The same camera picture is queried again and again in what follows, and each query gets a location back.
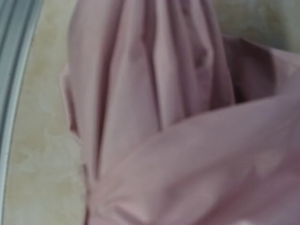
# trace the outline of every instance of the gathered fabric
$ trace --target gathered fabric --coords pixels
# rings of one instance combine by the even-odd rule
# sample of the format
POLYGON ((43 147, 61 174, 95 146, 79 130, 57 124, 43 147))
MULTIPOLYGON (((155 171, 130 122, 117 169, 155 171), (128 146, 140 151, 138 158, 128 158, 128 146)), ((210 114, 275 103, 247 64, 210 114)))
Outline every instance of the gathered fabric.
POLYGON ((79 0, 68 44, 86 225, 299 225, 299 55, 210 0, 79 0))

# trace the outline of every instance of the gray metal rail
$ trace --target gray metal rail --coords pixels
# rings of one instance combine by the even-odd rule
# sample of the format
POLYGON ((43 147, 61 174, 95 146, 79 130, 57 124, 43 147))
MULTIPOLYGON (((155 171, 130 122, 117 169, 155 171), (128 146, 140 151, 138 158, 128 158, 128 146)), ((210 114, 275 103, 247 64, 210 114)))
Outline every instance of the gray metal rail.
POLYGON ((42 4, 42 0, 0 0, 0 224, 15 111, 42 4))

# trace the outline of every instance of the marbled wall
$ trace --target marbled wall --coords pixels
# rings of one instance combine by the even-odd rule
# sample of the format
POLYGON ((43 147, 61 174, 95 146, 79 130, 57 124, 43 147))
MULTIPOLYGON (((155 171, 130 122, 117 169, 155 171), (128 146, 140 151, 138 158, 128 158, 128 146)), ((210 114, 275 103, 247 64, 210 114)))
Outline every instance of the marbled wall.
MULTIPOLYGON (((4 225, 82 224, 80 152, 65 124, 59 73, 76 0, 45 0, 24 77, 4 225)), ((215 0, 224 33, 300 52, 299 0, 215 0)))

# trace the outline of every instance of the beige wall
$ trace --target beige wall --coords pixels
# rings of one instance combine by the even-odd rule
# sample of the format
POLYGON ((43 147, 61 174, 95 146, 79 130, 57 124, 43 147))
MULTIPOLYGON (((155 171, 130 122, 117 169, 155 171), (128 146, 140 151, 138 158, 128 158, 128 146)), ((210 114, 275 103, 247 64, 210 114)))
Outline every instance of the beige wall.
MULTIPOLYGON (((58 87, 75 0, 45 0, 18 107, 4 225, 82 224, 80 152, 58 87)), ((225 33, 300 52, 299 0, 215 0, 225 33)))

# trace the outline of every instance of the pink dress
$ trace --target pink dress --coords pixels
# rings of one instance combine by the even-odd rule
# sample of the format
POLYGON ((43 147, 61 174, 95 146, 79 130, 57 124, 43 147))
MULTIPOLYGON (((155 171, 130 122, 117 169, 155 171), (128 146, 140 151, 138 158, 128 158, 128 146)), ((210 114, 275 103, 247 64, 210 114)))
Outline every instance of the pink dress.
POLYGON ((209 0, 79 0, 68 56, 86 225, 300 224, 300 56, 209 0))

